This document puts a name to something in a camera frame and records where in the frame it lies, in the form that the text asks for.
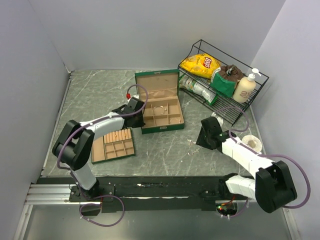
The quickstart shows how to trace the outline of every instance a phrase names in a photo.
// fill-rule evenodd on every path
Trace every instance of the yellow lay's bag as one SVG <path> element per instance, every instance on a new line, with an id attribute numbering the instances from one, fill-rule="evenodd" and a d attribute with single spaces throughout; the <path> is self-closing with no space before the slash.
<path id="1" fill-rule="evenodd" d="M 220 62 L 203 53 L 187 57 L 180 66 L 194 75 L 211 79 L 214 71 L 220 67 Z"/>

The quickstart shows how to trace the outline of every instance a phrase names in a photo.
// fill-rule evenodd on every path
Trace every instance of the pump bottle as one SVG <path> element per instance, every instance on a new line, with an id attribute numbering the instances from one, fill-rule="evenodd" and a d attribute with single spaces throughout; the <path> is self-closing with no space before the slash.
<path id="1" fill-rule="evenodd" d="M 248 77 L 245 76 L 241 78 L 241 80 L 239 81 L 232 96 L 233 99 L 238 103 L 244 103 L 245 101 L 247 101 L 251 93 L 255 89 L 256 87 L 255 74 L 259 74 L 261 76 L 261 74 L 259 73 L 259 70 L 257 68 L 253 68 L 252 73 L 250 73 Z"/>

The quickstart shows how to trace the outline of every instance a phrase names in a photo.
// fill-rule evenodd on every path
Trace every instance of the lay's logo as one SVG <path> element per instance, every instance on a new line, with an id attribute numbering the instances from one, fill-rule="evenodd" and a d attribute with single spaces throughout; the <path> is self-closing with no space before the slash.
<path id="1" fill-rule="evenodd" d="M 209 57 L 205 57 L 203 61 L 203 66 L 205 66 L 207 69 L 210 68 L 210 65 L 212 63 L 212 59 Z"/>

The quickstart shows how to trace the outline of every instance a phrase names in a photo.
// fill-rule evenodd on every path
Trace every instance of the gray marble countertop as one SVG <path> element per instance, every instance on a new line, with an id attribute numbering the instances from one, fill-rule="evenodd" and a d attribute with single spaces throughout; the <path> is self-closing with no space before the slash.
<path id="1" fill-rule="evenodd" d="M 125 103 L 126 91 L 135 84 L 135 70 L 84 70 L 71 74 L 70 85 L 58 119 L 53 143 L 69 120 L 89 121 L 102 117 Z M 96 176 L 223 176 L 229 173 L 249 174 L 236 161 L 217 150 L 192 145 L 198 138 L 202 119 L 212 112 L 183 91 L 179 91 L 185 128 L 177 131 L 141 134 L 141 129 L 133 129 L 136 156 L 89 165 Z M 258 137 L 251 109 L 246 111 L 249 117 L 249 129 L 239 133 Z M 246 119 L 242 116 L 233 126 L 244 129 Z M 228 130 L 231 124 L 224 121 L 222 130 Z M 42 176 L 68 176 L 65 170 L 56 166 L 57 158 L 50 153 Z"/>

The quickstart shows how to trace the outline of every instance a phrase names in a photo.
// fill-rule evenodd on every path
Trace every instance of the white wall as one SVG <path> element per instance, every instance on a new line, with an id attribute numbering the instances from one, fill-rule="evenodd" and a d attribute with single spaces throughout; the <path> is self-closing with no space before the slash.
<path id="1" fill-rule="evenodd" d="M 68 73 L 27 0 L 0 3 L 0 239 L 41 172 Z"/>
<path id="2" fill-rule="evenodd" d="M 253 103 L 267 153 L 291 156 L 310 178 L 309 203 L 293 210 L 303 240 L 320 239 L 319 9 L 318 0 L 286 0 L 252 63 L 271 77 Z M 290 167 L 300 203 L 306 184 Z"/>
<path id="3" fill-rule="evenodd" d="M 30 0 L 70 71 L 176 68 L 203 38 L 251 63 L 285 0 Z"/>

